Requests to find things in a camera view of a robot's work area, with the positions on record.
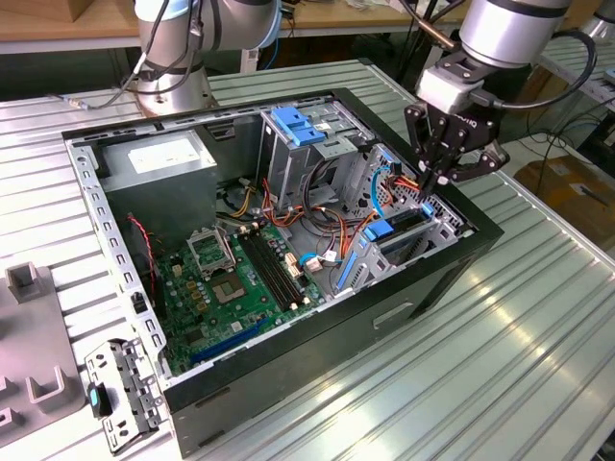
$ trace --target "red wire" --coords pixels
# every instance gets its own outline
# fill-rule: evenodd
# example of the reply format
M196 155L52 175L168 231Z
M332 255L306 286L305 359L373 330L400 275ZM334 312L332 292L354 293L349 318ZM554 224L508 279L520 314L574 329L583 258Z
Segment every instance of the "red wire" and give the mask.
M150 281L152 282L152 297L154 296L154 255L152 254L152 245L150 244L150 237L147 235L145 228L139 223L135 217L128 216L128 220L133 223L141 231L143 238L145 239L145 245L147 246L147 256L150 260Z

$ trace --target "cardboard box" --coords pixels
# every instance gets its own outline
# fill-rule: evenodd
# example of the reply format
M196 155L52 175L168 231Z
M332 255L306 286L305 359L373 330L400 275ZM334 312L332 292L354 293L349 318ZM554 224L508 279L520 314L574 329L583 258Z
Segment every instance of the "cardboard box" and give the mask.
M0 0L0 10L74 22L94 0Z
M535 193L541 164L529 163L515 180ZM615 246L615 188L579 159L547 160L539 198L604 251Z

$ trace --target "wire connector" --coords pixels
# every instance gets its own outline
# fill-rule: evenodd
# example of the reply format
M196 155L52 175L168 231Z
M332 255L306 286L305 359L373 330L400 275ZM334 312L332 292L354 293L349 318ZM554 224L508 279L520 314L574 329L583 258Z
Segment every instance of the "wire connector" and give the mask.
M67 103L71 108L81 109L81 110L90 110L91 106L81 99L77 98L69 98L68 96L57 95L56 98L63 100Z

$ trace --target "wooden table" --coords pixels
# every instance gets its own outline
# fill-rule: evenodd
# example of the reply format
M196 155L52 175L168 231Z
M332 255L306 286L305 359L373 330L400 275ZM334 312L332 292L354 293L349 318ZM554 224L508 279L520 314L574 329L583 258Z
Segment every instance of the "wooden table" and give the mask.
M466 8L459 8L444 22L459 22ZM304 2L297 5L293 36L331 36L406 31L407 13L389 7L359 11L344 0L332 4ZM280 37L290 35L283 20ZM0 54L125 48L139 46L137 20L131 0L95 0L73 23L0 12Z

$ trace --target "slotted aluminum surface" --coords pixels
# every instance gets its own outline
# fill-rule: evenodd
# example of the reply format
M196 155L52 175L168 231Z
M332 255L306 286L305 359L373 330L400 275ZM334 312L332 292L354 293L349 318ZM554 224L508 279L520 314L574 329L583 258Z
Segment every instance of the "slotted aluminum surface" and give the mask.
M357 61L211 86L222 104L347 86L406 137L411 97ZM0 104L0 261L51 266L83 379L86 354L131 331L59 133L139 116L129 96L92 112ZM191 459L589 459L615 426L613 263L504 175L461 190L505 235L435 309ZM93 455L111 459L87 407L0 449L3 460ZM120 459L179 459L169 423Z
M615 85L604 79L606 69L615 67L615 43L597 44L598 60L591 77L580 91L598 103L613 100L606 105L615 110ZM552 40L538 59L538 63L569 84L577 79L587 63L585 46L572 38Z

